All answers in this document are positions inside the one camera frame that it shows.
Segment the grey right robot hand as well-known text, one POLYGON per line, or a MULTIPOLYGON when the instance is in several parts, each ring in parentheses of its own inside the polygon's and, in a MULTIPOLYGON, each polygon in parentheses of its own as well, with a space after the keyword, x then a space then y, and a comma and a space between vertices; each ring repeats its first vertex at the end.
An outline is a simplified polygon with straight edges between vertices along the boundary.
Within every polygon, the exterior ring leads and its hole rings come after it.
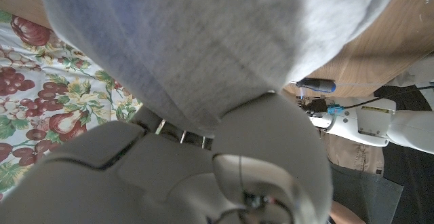
POLYGON ((2 223, 325 223, 328 157, 278 94, 229 111, 209 149, 138 122, 98 126, 43 157, 1 202, 2 223))

